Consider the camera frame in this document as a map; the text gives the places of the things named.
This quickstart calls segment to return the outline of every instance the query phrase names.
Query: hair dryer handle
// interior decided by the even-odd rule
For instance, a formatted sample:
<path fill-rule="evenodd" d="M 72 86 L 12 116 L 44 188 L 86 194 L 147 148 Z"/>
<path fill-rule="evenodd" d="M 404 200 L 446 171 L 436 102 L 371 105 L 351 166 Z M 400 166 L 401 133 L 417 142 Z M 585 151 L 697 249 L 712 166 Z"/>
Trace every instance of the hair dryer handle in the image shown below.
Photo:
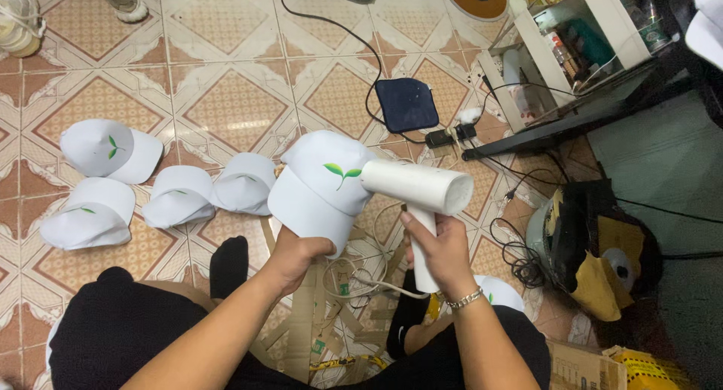
<path fill-rule="evenodd" d="M 407 204 L 407 211 L 414 215 L 432 235 L 437 236 L 437 223 L 435 222 L 434 212 L 410 204 Z M 411 250 L 414 254 L 414 279 L 416 280 L 416 289 L 423 293 L 438 292 L 439 286 L 435 283 L 435 280 L 427 269 L 427 259 L 424 257 L 424 251 L 421 249 L 419 242 L 414 238 L 411 238 Z"/>

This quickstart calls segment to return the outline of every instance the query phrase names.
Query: cotton ball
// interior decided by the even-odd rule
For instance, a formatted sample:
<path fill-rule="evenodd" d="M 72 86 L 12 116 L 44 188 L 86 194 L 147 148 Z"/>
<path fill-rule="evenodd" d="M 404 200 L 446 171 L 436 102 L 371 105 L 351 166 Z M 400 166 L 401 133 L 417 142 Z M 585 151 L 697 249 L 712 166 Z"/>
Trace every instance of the cotton ball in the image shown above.
<path fill-rule="evenodd" d="M 462 125 L 469 125 L 474 122 L 475 119 L 482 116 L 482 108 L 470 108 L 465 109 L 457 114 L 455 119 L 459 120 Z"/>

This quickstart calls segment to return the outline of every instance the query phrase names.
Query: green leaf logo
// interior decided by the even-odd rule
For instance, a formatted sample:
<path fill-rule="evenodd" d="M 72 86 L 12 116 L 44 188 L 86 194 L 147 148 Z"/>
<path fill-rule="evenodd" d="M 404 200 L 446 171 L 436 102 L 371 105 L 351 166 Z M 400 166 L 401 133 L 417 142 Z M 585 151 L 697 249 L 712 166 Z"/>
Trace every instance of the green leaf logo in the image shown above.
<path fill-rule="evenodd" d="M 95 210 L 87 209 L 87 208 L 84 207 L 84 206 L 81 206 L 80 208 L 68 210 L 67 212 L 72 212 L 72 211 L 74 211 L 74 210 L 82 210 L 83 212 L 95 213 Z"/>
<path fill-rule="evenodd" d="M 250 175 L 246 175 L 246 174 L 241 174 L 241 175 L 239 175 L 238 177 L 236 177 L 236 179 L 238 180 L 238 179 L 241 178 L 241 177 L 246 177 L 246 178 L 248 178 L 249 180 L 251 180 L 251 181 L 253 181 L 253 182 L 258 182 L 258 181 L 256 181 L 256 180 L 254 180 L 254 177 L 251 177 Z"/>
<path fill-rule="evenodd" d="M 113 139 L 113 136 L 108 135 L 108 141 L 109 141 L 109 142 L 111 143 L 111 145 L 113 146 L 113 150 L 111 150 L 111 151 L 108 152 L 108 160 L 110 160 L 111 158 L 113 158 L 113 156 L 116 154 L 116 152 L 118 151 L 118 149 L 121 149 L 122 151 L 125 151 L 125 150 L 126 150 L 126 149 L 124 149 L 124 148 L 122 148 L 122 147 L 118 147 L 118 146 L 116 145 L 116 141 Z"/>
<path fill-rule="evenodd" d="M 347 177 L 358 177 L 362 173 L 360 169 L 351 169 L 348 172 L 344 173 L 344 170 L 339 167 L 339 164 L 334 163 L 324 164 L 324 167 L 326 167 L 326 169 L 330 172 L 341 176 L 341 183 L 339 184 L 339 188 L 341 188 L 341 186 L 344 184 L 344 180 L 346 180 Z"/>

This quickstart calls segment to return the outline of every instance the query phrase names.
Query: white hair dryer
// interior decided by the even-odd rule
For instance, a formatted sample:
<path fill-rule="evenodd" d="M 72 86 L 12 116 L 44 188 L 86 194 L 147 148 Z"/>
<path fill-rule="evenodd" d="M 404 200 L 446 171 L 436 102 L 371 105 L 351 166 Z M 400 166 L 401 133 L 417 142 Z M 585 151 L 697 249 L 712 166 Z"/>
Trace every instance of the white hair dryer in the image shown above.
<path fill-rule="evenodd" d="M 474 181 L 469 174 L 404 161 L 368 161 L 359 179 L 367 191 L 404 201 L 407 211 L 434 236 L 437 236 L 435 212 L 454 215 L 465 209 L 474 190 Z M 439 286 L 429 274 L 421 246 L 414 238 L 411 248 L 416 289 L 423 293 L 436 293 Z"/>

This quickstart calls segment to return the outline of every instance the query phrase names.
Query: dark blue pad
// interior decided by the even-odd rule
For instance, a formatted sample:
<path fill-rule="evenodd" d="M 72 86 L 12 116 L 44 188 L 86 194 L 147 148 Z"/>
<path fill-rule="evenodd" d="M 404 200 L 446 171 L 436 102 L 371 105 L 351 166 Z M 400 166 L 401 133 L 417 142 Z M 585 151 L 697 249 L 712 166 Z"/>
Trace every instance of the dark blue pad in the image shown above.
<path fill-rule="evenodd" d="M 391 133 L 434 127 L 439 115 L 429 86 L 413 78 L 379 80 L 377 97 Z"/>

